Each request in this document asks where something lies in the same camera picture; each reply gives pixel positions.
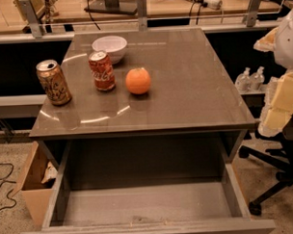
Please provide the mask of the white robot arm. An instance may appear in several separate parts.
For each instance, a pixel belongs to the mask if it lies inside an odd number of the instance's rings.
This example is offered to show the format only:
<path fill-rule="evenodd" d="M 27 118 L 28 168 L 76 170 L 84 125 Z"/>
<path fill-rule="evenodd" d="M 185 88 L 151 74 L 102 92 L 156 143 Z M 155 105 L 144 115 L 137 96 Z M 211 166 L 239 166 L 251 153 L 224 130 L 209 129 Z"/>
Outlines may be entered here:
<path fill-rule="evenodd" d="M 282 20 L 275 35 L 275 62 L 293 69 L 293 8 Z"/>

